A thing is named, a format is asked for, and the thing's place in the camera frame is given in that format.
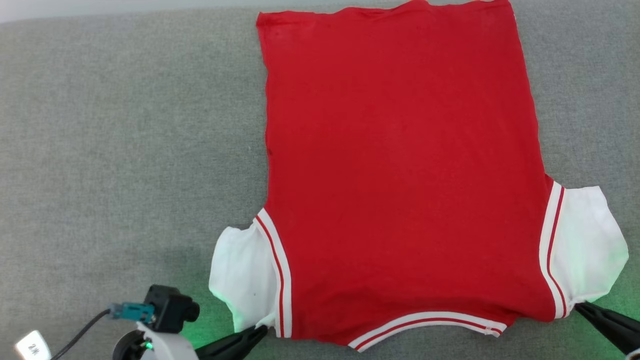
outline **striped trim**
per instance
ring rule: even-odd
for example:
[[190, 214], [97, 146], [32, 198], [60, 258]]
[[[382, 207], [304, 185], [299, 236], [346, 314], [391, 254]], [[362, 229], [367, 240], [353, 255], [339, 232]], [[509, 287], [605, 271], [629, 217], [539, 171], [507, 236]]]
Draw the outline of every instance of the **striped trim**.
[[415, 313], [395, 319], [367, 332], [359, 338], [349, 343], [349, 346], [363, 352], [373, 345], [381, 342], [389, 336], [398, 332], [416, 327], [432, 326], [432, 325], [455, 325], [466, 327], [467, 329], [482, 332], [486, 335], [500, 336], [507, 325], [494, 322], [491, 320], [479, 318], [477, 316], [452, 313], [448, 311], [429, 311], [425, 313]]
[[557, 182], [554, 182], [551, 188], [549, 202], [547, 203], [547, 212], [545, 213], [545, 220], [542, 224], [542, 232], [540, 234], [540, 270], [554, 298], [556, 319], [563, 318], [567, 315], [564, 294], [551, 272], [554, 237], [556, 235], [556, 227], [560, 217], [563, 197], [564, 188]]
[[273, 221], [265, 209], [260, 210], [258, 216], [253, 220], [258, 225], [262, 235], [269, 239], [271, 251], [273, 252], [273, 268], [277, 271], [278, 282], [278, 306], [276, 306], [276, 335], [279, 338], [291, 337], [291, 271], [289, 262], [285, 255], [280, 236]]

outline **gray cushion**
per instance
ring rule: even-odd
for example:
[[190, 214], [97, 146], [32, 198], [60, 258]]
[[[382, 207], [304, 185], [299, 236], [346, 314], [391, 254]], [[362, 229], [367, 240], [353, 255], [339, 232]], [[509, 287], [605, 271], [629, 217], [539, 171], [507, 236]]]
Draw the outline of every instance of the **gray cushion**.
[[[598, 304], [640, 318], [640, 3], [513, 6], [547, 172], [570, 188], [599, 184], [630, 247]], [[153, 283], [201, 304], [184, 331], [196, 346], [231, 333], [230, 313], [207, 281], [217, 236], [247, 226], [266, 198], [259, 10], [272, 9], [0, 25], [3, 359], [18, 358], [13, 344], [32, 329], [59, 350], [110, 302], [142, 301]], [[64, 359], [110, 359], [131, 329], [103, 320]], [[414, 329], [364, 355], [272, 333], [249, 359], [426, 357], [620, 354], [574, 313], [554, 323], [519, 320], [499, 339]]]

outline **black cable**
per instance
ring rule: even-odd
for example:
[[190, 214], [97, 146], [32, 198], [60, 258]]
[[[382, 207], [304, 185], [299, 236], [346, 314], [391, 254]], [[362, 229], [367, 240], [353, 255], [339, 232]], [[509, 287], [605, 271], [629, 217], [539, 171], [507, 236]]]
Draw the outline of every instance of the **black cable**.
[[99, 313], [98, 315], [95, 316], [95, 318], [91, 319], [91, 321], [86, 324], [82, 330], [80, 330], [80, 332], [78, 332], [78, 335], [75, 336], [75, 338], [73, 338], [71, 341], [69, 341], [69, 343], [67, 344], [67, 346], [63, 347], [62, 350], [60, 350], [56, 355], [54, 355], [51, 360], [58, 360], [59, 358], [62, 357], [62, 355], [66, 354], [67, 351], [69, 351], [70, 348], [72, 348], [77, 342], [78, 340], [80, 340], [80, 338], [83, 337], [84, 334], [86, 334], [87, 331], [89, 331], [89, 329], [91, 329], [92, 326], [95, 325], [95, 323], [98, 322], [98, 320], [100, 320], [101, 318], [105, 317], [106, 315], [108, 315], [111, 312], [110, 309], [106, 309], [105, 311]]

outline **short sleeve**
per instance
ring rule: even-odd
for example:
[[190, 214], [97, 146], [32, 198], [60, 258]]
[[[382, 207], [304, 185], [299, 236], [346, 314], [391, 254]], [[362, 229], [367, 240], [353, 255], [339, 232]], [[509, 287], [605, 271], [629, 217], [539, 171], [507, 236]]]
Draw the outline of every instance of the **short sleeve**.
[[578, 303], [608, 294], [628, 257], [627, 243], [600, 187], [566, 189], [550, 262], [566, 314]]
[[254, 325], [274, 326], [276, 278], [269, 243], [252, 224], [226, 228], [216, 243], [209, 290], [233, 315], [234, 331]]

